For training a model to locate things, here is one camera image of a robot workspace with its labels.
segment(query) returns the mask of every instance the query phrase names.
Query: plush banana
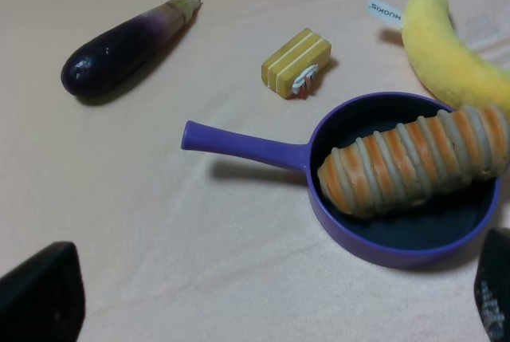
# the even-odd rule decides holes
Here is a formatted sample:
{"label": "plush banana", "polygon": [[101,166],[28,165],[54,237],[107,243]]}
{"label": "plush banana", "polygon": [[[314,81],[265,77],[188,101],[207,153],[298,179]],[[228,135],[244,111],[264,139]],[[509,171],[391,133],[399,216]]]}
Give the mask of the plush banana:
{"label": "plush banana", "polygon": [[455,34],[448,0],[409,0],[402,40],[420,81],[444,103],[499,105],[510,117],[510,72],[483,60]]}

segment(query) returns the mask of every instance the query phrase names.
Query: toy frying pan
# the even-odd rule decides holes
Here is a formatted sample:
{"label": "toy frying pan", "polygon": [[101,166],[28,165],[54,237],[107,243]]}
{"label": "toy frying pan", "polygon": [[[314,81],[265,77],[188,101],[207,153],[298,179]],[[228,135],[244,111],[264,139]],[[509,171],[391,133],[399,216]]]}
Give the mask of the toy frying pan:
{"label": "toy frying pan", "polygon": [[412,268],[448,257],[487,225],[496,209],[500,180],[473,183],[436,195],[421,206],[370,221],[337,210],[320,189],[316,171],[333,147],[387,131],[420,115],[451,107],[405,92],[377,92],[349,100],[329,112],[307,144],[287,144],[223,131],[188,121],[181,148],[233,155],[306,174],[312,209],[323,228],[352,254],[377,265]]}

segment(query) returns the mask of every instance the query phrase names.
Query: purple eggplant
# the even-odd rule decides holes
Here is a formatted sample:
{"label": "purple eggplant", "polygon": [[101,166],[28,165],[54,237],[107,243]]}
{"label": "purple eggplant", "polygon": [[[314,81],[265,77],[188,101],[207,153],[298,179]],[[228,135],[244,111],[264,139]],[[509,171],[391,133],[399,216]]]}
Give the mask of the purple eggplant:
{"label": "purple eggplant", "polygon": [[61,81],[74,96],[112,91],[153,59],[190,21],[200,0],[170,0],[82,45],[65,62]]}

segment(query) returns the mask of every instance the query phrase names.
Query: cloth surface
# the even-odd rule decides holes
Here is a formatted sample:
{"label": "cloth surface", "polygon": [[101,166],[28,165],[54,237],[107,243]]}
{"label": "cloth surface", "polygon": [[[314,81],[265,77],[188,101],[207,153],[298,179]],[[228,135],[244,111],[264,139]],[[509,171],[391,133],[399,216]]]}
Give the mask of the cloth surface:
{"label": "cloth surface", "polygon": [[[372,265],[329,238],[299,175],[180,149],[187,120],[306,143],[355,96],[428,96],[399,33],[367,0],[203,0],[129,93],[91,106],[64,90],[75,49],[164,1],[0,0],[0,275],[75,242],[84,342],[487,340],[481,238],[419,271]],[[510,0],[449,2],[461,38],[510,67]],[[287,101],[261,63],[304,27],[332,43],[332,67],[314,96]],[[510,225],[509,184],[492,226]]]}

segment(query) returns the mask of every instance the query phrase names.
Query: striped bread roll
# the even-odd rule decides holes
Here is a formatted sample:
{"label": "striped bread roll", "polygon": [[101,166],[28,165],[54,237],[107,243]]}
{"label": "striped bread roll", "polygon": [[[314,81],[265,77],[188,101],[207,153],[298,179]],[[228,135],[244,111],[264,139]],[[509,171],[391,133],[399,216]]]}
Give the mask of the striped bread roll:
{"label": "striped bread roll", "polygon": [[494,178],[509,162],[503,112],[494,105],[464,106],[335,147],[317,174],[323,194],[340,211],[370,218]]}

